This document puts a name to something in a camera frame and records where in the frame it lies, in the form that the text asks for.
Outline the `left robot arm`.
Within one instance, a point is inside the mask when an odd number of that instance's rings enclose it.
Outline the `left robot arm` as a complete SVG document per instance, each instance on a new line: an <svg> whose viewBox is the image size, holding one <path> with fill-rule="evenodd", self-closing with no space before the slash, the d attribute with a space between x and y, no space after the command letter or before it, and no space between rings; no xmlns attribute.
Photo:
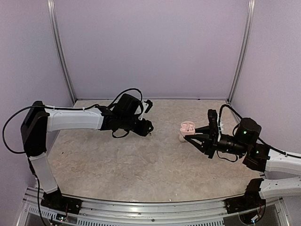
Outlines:
<svg viewBox="0 0 301 226"><path fill-rule="evenodd" d="M55 209L62 209L66 199L60 195L58 184L47 158L47 133L68 129L93 129L99 131L119 129L145 137L153 131L151 121L144 114L152 108L150 100L142 101L129 94L122 94L118 102L109 106L98 104L82 108L63 108L44 105L36 101L21 125L24 152L33 173L40 181L47 201Z"/></svg>

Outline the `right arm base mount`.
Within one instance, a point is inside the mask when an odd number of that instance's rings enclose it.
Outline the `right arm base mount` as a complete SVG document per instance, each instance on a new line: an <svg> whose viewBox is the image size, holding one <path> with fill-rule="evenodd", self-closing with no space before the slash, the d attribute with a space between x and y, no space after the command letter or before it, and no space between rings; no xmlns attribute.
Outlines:
<svg viewBox="0 0 301 226"><path fill-rule="evenodd" d="M227 213L232 214L264 206L266 200L262 199L259 195L262 181L264 181L263 178L252 179L243 195L226 199L224 202Z"/></svg>

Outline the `pink round charging case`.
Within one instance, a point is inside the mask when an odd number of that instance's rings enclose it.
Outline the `pink round charging case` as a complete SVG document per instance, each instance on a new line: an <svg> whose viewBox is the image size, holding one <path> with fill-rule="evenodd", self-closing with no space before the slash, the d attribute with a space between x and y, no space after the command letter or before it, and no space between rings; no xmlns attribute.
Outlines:
<svg viewBox="0 0 301 226"><path fill-rule="evenodd" d="M179 140L180 142L186 142L184 139L185 136L195 135L195 123L192 121L184 121L181 123Z"/></svg>

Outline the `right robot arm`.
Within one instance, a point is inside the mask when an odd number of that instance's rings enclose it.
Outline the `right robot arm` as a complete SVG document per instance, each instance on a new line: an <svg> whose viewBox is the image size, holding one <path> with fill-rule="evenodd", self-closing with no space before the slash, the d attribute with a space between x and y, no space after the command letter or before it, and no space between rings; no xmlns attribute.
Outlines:
<svg viewBox="0 0 301 226"><path fill-rule="evenodd" d="M243 118L234 135L222 134L216 119L209 125L195 129L194 134L183 138L200 152L212 158L216 153L228 153L243 160L249 169L258 172L284 172L293 174L285 179L252 179L241 197L245 209L252 208L261 199L298 196L301 194L301 156L291 152L276 151L271 146L258 143L261 126L251 118Z"/></svg>

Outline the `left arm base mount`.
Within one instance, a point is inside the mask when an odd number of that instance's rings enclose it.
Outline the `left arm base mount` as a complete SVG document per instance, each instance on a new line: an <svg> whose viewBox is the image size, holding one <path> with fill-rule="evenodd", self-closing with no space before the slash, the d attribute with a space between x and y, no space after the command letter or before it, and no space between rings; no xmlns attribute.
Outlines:
<svg viewBox="0 0 301 226"><path fill-rule="evenodd" d="M77 215L79 214L81 205L81 199L62 195L60 188L51 193L44 192L41 201L41 206L43 207Z"/></svg>

